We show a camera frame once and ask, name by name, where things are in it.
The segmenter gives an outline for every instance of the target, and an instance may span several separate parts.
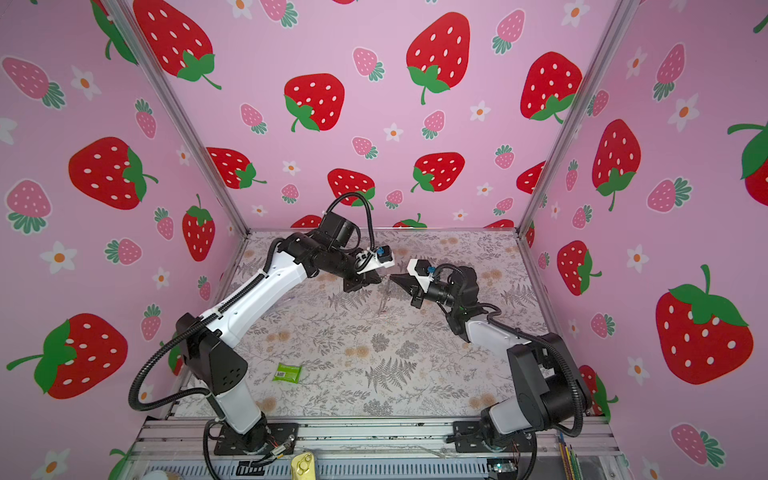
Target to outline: strawberry wallpaper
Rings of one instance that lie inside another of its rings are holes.
[[[634,478],[763,469],[758,3],[641,2],[526,235]]]
[[[252,228],[519,223],[613,0],[134,0]],[[343,215],[364,223],[363,202]]]
[[[238,238],[100,2],[13,2],[0,45],[3,477],[112,479],[145,418],[128,386]]]

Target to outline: red strawberry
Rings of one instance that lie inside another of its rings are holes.
[[[42,355],[10,362],[7,370],[40,359],[35,382],[55,399],[87,392],[123,365],[128,343],[101,317],[80,313],[65,320],[45,337]]]
[[[546,120],[571,106],[581,85],[581,70],[563,55],[549,51],[537,58],[528,70],[520,112],[532,120]]]
[[[415,38],[406,53],[411,80],[434,94],[450,90],[464,78],[469,64],[469,20],[446,13]]]
[[[728,127],[728,134],[739,130],[759,130],[741,154],[741,178],[752,198],[768,205],[768,124],[736,124]]]
[[[609,403],[616,403],[619,401],[617,396],[608,400],[605,385],[597,375],[597,373],[589,365],[582,365],[578,367],[578,371],[581,374],[581,378],[584,379],[584,383],[587,384],[590,393],[592,394],[592,414],[593,415],[605,415],[606,420],[611,421],[611,409],[608,407]]]
[[[493,209],[493,214],[497,216],[506,214],[507,210],[512,208],[513,202],[514,200],[512,199],[512,197],[507,197],[504,200],[498,202],[496,204],[496,208]]]
[[[144,101],[143,98],[136,100],[136,123],[139,125],[141,131],[147,138],[154,138],[154,134],[157,132],[157,122],[152,116],[152,109],[149,108],[149,104]]]
[[[719,442],[704,430],[699,432],[693,425],[681,423],[670,429],[670,435],[674,444],[697,464],[706,465],[709,461],[714,468],[725,465],[725,452],[719,447]]]
[[[178,345],[168,352],[168,366],[175,376],[179,376],[181,367],[184,366],[184,358],[181,356],[181,347]]]
[[[493,38],[493,49],[496,55],[503,55],[507,50],[512,49],[512,44],[520,39],[520,35],[523,35],[524,25],[525,11],[520,8],[498,23],[497,36]]]
[[[608,211],[614,209],[616,192],[629,186],[640,166],[640,143],[623,120],[614,120],[603,131],[592,164],[592,184],[600,195],[613,195]]]
[[[521,173],[518,177],[518,190],[522,190],[527,194],[533,194],[533,190],[538,183],[538,178],[541,176],[541,171],[544,170],[545,163],[546,162],[541,162]]]
[[[752,355],[753,340],[739,310],[710,295],[710,268],[702,265],[707,289],[680,285],[656,305],[656,328],[670,371],[700,385],[739,368]]]
[[[8,221],[13,230],[29,235],[48,226],[44,218],[51,214],[51,201],[43,187],[33,180],[20,180],[5,197],[5,205],[11,211]]]
[[[607,313],[605,315],[598,313],[593,316],[590,325],[592,327],[592,331],[602,339],[613,336],[614,332],[616,331],[616,323],[614,322],[614,319],[611,318],[611,316]]]
[[[654,98],[662,101],[674,90],[674,81],[680,78],[685,68],[685,45],[678,43],[673,46],[667,57],[659,65],[654,85]]]
[[[392,228],[426,228],[426,223],[421,223],[421,219],[422,215],[419,214],[416,220],[410,218],[408,220],[400,220],[398,223],[392,225]]]
[[[363,137],[354,137],[352,139],[352,146],[360,157],[365,157],[368,160],[376,158],[379,155],[379,151],[373,146],[373,142]]]
[[[384,65],[376,57],[373,51],[366,48],[355,48],[352,52],[357,73],[368,77],[370,81],[379,81],[384,78]]]
[[[589,288],[593,276],[602,276],[602,272],[592,273],[592,255],[584,242],[576,240],[562,247],[558,252],[558,272],[565,286],[575,296]]]
[[[118,51],[120,56],[122,58],[125,58],[130,63],[134,65],[138,65],[138,62],[136,61],[136,57],[134,57],[133,52],[128,47],[128,45],[125,43],[125,40],[123,39],[123,35],[120,35],[120,31],[118,31],[118,27],[115,26],[114,22],[110,20],[109,14],[107,13],[107,9],[104,8],[104,4],[101,0],[91,0],[91,9],[93,10],[94,17],[96,18],[96,23],[98,24],[99,28],[102,32],[104,32],[108,37],[109,41],[107,42],[107,47],[104,50],[104,56],[107,57],[107,60],[111,60],[109,56],[109,49],[112,46],[112,43],[114,42],[114,48]]]
[[[107,260],[116,265],[118,263],[131,265],[141,258],[141,247],[130,238],[124,238],[119,243],[117,240],[107,243],[107,249],[104,253],[107,254]]]
[[[667,178],[648,195],[648,208],[663,214],[672,210],[672,207],[680,208],[690,199],[693,189],[688,180],[682,177],[677,178],[674,183]]]
[[[321,217],[318,217],[317,215],[306,215],[305,217],[301,217],[297,221],[293,222],[293,225],[291,225],[291,228],[317,228],[320,226],[320,222],[322,222],[323,219]]]
[[[544,270],[548,266],[549,266],[549,253],[542,252],[541,255],[538,256],[538,267]]]
[[[589,205],[584,205],[583,207],[579,207],[576,210],[576,213],[574,214],[573,220],[571,220],[571,224],[578,228],[579,230],[586,227],[587,223],[589,223],[592,220],[592,207]]]
[[[294,204],[299,200],[299,189],[294,184],[287,184],[280,193],[283,194],[283,201],[287,204]]]
[[[147,311],[144,312],[144,319],[141,320],[141,335],[148,342],[157,335],[157,331],[160,329],[160,307],[154,303],[147,307]]]
[[[528,231],[525,232],[525,239],[528,241],[528,248],[533,247],[534,238],[536,238],[536,226],[533,224],[533,220],[531,220],[531,226],[528,228]]]
[[[78,190],[119,210],[138,207],[147,193],[149,178],[139,157],[124,141],[105,137],[72,155],[69,179]]]
[[[569,192],[576,186],[576,180],[578,179],[578,162],[576,159],[571,160],[568,164],[568,173],[565,175],[565,189]]]
[[[210,300],[210,282],[204,275],[197,279],[197,288],[200,290],[200,298]]]
[[[48,81],[48,76],[37,65],[20,58],[2,57],[2,67],[19,91],[33,100],[43,102],[48,108],[61,109],[66,102],[58,83]]]
[[[606,105],[608,105],[608,92],[600,90],[598,94],[594,95],[589,101],[587,115],[590,117],[597,117],[603,109],[605,109]]]
[[[187,242],[187,249],[192,259],[202,262],[208,256],[210,246],[214,242],[216,224],[208,210],[203,208],[200,195],[196,197],[197,205],[190,207],[181,220],[181,233],[184,234],[184,241]]]
[[[424,128],[422,128],[422,135],[427,140],[431,140],[437,137],[437,134],[445,126],[445,112],[437,110],[427,116],[424,119]]]
[[[331,187],[336,198],[349,192],[362,194],[368,200],[371,210],[373,210],[373,204],[370,201],[376,195],[376,183],[368,175],[336,168],[328,172],[328,185]],[[341,203],[343,205],[351,205],[352,207],[362,207],[362,201],[357,197],[347,197],[341,200]]]
[[[514,228],[514,226],[515,222],[502,218],[501,220],[496,220],[494,223],[486,225],[483,228]]]
[[[197,23],[163,0],[135,0],[134,15],[163,70],[221,90],[205,76],[214,71],[214,47]]]
[[[237,190],[248,188],[253,182],[266,183],[265,180],[256,180],[256,168],[250,163],[248,157],[239,151],[213,147],[206,147],[206,150],[216,164],[221,180],[224,180],[224,184],[229,188]]]
[[[162,235],[165,240],[170,240],[174,237],[174,219],[168,216],[168,210],[165,210],[164,208],[155,210],[154,221],[157,222],[157,232]]]
[[[402,203],[402,191],[393,190],[386,196],[386,207],[394,210]]]
[[[248,104],[242,104],[240,106],[240,116],[243,118],[243,123],[250,127],[250,130],[259,135],[266,133],[266,123],[264,117],[256,108],[251,107]]]
[[[280,22],[283,28],[293,28],[299,23],[299,12],[293,9],[293,3],[286,0],[261,0],[264,13],[273,22]]]
[[[413,166],[413,180],[418,183],[413,186],[421,187],[428,192],[442,192],[453,185],[458,175],[464,170],[464,157],[456,152],[424,155]]]
[[[286,108],[296,117],[290,130],[301,122],[308,130],[326,131],[339,121],[344,105],[344,85],[330,73],[302,75],[288,80]]]
[[[513,161],[515,161],[515,154],[512,153],[512,147],[502,145],[496,149],[496,160],[494,162],[499,168],[506,170],[512,166]]]

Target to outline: green snack package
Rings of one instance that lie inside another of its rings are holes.
[[[301,375],[301,366],[283,365],[279,363],[277,365],[277,372],[273,382],[279,380],[281,382],[298,383],[299,375]]]

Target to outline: white flower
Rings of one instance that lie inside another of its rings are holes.
[[[159,266],[157,268],[157,274],[152,276],[152,280],[155,281],[155,286],[157,287],[158,290],[163,288],[164,286],[170,286],[170,284],[168,283],[169,276],[170,276],[170,272],[166,272],[165,270],[163,270],[162,266]]]
[[[77,254],[77,250],[65,249],[64,245],[57,241],[53,244],[53,251],[41,253],[40,258],[51,263],[51,274],[53,274],[62,268],[65,268],[66,270],[74,270],[74,262],[72,262],[72,259]]]
[[[227,0],[227,3],[232,5],[232,16],[234,18],[240,18],[243,16],[247,19],[251,19],[250,6],[253,5],[253,0]]]
[[[627,60],[627,67],[629,68],[629,70],[627,70],[627,78],[633,76],[637,77],[640,74],[640,66],[643,64],[647,56],[647,53],[643,53],[642,49],[637,47],[637,51],[634,53],[634,56]]]
[[[176,155],[179,156],[179,164],[190,166],[190,154],[184,145],[176,150]]]
[[[78,90],[82,90],[85,97],[88,100],[92,100],[94,95],[101,95],[101,90],[94,83],[94,75],[89,71],[80,71],[79,68],[72,65],[72,78],[71,85]]]
[[[664,480],[659,475],[659,464],[652,463],[643,457],[643,476],[648,480]]]
[[[0,118],[0,141],[4,141],[8,145],[13,145],[13,137],[11,136],[11,130],[18,125],[10,118]]]
[[[560,25],[568,25],[570,23],[574,27],[578,27],[581,16],[589,12],[589,5],[584,5],[584,0],[576,0],[573,3],[566,3],[563,9],[565,10],[565,16]]]
[[[576,335],[578,335],[580,331],[578,329],[578,326],[576,325],[576,319],[573,319],[570,322],[568,322],[568,331],[571,332],[571,335],[573,335],[574,338],[576,338]]]
[[[35,470],[32,478],[42,478],[42,480],[52,480],[55,476],[61,475],[67,471],[65,460],[69,456],[69,449],[62,453],[50,451],[45,454],[45,463],[42,467]]]
[[[678,98],[677,103],[674,105],[675,112],[672,114],[670,119],[667,120],[667,123],[677,124],[677,131],[683,131],[686,122],[699,116],[699,111],[694,108],[698,100],[699,94],[694,94],[694,96],[689,98],[688,101],[685,101],[682,98]]]
[[[643,379],[650,378],[650,373],[643,368],[643,359],[632,359],[632,357],[628,356],[627,360],[629,361],[627,375],[633,376],[637,380],[638,385],[643,385]]]
[[[490,187],[488,182],[485,182],[478,187],[478,195],[485,195],[487,197],[491,190],[493,190],[493,187]]]
[[[141,388],[139,389],[139,400],[141,400],[142,403],[149,403],[152,401],[152,389],[154,389],[154,385],[141,384]]]
[[[397,128],[397,124],[392,124],[391,127],[385,128],[384,133],[386,134],[386,140],[394,140],[394,141],[400,141],[400,135],[402,135],[402,130]]]
[[[485,121],[485,115],[491,111],[490,107],[485,106],[485,100],[481,100],[479,104],[474,107],[470,107],[469,111],[472,112],[472,116],[469,120]]]
[[[291,177],[295,177],[296,176],[296,172],[300,172],[301,169],[296,166],[296,162],[295,161],[293,161],[293,162],[283,161],[283,171],[284,172],[288,172],[289,174],[291,174]]]
[[[670,8],[677,7],[677,11],[682,12],[687,2],[688,0],[672,0],[672,3],[670,3]]]
[[[627,248],[627,255],[629,256],[629,260],[627,260],[627,268],[634,267],[638,273],[643,273],[643,265],[650,260],[648,255],[643,255],[643,246],[638,245],[634,250]]]

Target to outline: wall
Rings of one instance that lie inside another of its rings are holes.
[[[115,35],[89,2],[13,2],[0,20],[0,191],[10,220],[0,228],[0,351],[12,368],[2,370],[3,478],[112,478],[146,416],[129,409],[128,386],[179,316],[211,304],[237,248],[133,55],[99,20]],[[140,99],[151,115],[139,114]],[[185,212],[200,213],[196,194],[213,220],[202,261],[183,239]],[[156,222],[158,208],[167,219]],[[148,398],[169,393],[171,363],[147,378]]]
[[[364,190],[376,226],[455,228],[519,221],[614,1],[170,5],[133,3],[251,227]]]
[[[539,272],[635,478],[763,469],[766,13],[640,5],[535,217]]]

